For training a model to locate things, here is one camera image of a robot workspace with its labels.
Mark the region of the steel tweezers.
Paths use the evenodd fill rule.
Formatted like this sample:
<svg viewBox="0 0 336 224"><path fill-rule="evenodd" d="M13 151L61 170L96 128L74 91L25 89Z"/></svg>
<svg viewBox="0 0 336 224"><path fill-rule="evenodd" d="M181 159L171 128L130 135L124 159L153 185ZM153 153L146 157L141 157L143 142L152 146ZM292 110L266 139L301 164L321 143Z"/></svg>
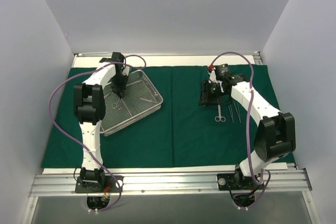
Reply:
<svg viewBox="0 0 336 224"><path fill-rule="evenodd" d="M233 116L233 109L232 109L232 105L228 106L228 110L229 110L229 114L232 120L232 123L234 123L234 116Z"/></svg>
<svg viewBox="0 0 336 224"><path fill-rule="evenodd" d="M242 121L241 121L239 106L236 102L234 103L234 106L235 106L235 110L236 110L236 113L237 113L237 116L238 116L239 123L241 123Z"/></svg>

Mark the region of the steel surgical scissors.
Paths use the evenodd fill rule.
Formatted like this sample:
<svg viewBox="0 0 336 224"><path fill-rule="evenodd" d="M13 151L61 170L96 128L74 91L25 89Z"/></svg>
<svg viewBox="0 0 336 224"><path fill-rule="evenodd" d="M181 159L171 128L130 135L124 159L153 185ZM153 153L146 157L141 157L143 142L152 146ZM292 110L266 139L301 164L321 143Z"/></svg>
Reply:
<svg viewBox="0 0 336 224"><path fill-rule="evenodd" d="M225 122L226 118L222 115L221 105L220 104L217 105L217 109L218 109L218 115L214 117L214 120L216 122Z"/></svg>

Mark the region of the wire mesh instrument tray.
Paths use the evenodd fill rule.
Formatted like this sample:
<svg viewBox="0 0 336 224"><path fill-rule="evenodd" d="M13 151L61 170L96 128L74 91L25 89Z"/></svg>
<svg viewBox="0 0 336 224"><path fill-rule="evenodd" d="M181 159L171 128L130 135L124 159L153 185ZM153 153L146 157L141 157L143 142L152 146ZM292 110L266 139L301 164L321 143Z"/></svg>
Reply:
<svg viewBox="0 0 336 224"><path fill-rule="evenodd" d="M108 83L104 88L103 94L106 114L101 122L100 133L104 136L116 133L152 114L159 110L163 103L163 97L142 70L129 74L121 110L112 108L112 104L117 102L120 97L112 92L111 83ZM155 100L159 103L141 101L140 98Z"/></svg>

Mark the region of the green surgical drape cloth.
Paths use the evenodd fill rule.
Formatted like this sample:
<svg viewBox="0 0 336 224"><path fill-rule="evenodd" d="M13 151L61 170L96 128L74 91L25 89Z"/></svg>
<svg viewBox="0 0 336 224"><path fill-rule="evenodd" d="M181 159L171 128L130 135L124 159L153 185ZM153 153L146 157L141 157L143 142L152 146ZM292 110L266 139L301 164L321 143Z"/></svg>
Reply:
<svg viewBox="0 0 336 224"><path fill-rule="evenodd" d="M253 68L254 88L279 108L268 67ZM245 109L238 106L240 123L232 105L233 123L222 104L227 121L219 123L214 120L216 106L198 106L201 84L207 79L205 66L146 67L144 72L163 97L163 104L130 126L107 137L101 135L101 155L107 168L236 165L247 157ZM77 77L65 85L56 116L57 124L80 141L73 88L88 77ZM82 159L81 146L53 127L41 167L76 168Z"/></svg>

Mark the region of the steel needle holder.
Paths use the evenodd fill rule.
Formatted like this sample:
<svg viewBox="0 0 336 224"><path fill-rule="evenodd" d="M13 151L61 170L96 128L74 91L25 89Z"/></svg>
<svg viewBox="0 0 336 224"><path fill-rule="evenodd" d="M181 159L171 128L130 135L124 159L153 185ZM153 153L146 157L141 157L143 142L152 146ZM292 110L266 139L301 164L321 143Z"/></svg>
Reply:
<svg viewBox="0 0 336 224"><path fill-rule="evenodd" d="M117 102L113 103L112 108L121 110L122 109L122 98L119 98Z"/></svg>

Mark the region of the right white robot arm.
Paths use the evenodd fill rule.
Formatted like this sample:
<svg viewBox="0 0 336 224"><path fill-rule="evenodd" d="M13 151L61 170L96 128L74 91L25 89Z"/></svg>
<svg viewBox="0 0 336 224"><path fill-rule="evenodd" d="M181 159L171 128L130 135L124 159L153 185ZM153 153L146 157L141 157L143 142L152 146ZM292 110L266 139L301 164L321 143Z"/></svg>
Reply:
<svg viewBox="0 0 336 224"><path fill-rule="evenodd" d="M247 112L247 158L238 164L233 175L235 186L244 189L269 164L295 151L295 118L273 107L242 75L203 81L198 104L220 105L226 95Z"/></svg>

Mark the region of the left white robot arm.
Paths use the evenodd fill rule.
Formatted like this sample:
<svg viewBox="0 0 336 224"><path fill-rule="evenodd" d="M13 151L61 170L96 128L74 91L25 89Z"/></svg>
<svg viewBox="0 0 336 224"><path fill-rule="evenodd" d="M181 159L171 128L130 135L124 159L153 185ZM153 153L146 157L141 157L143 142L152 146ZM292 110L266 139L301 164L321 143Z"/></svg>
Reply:
<svg viewBox="0 0 336 224"><path fill-rule="evenodd" d="M130 68L119 52L99 61L97 71L74 86L74 111L82 134L83 162L80 180L94 192L105 188L106 179L100 151L100 126L106 114L104 88L109 84L119 98L125 95Z"/></svg>

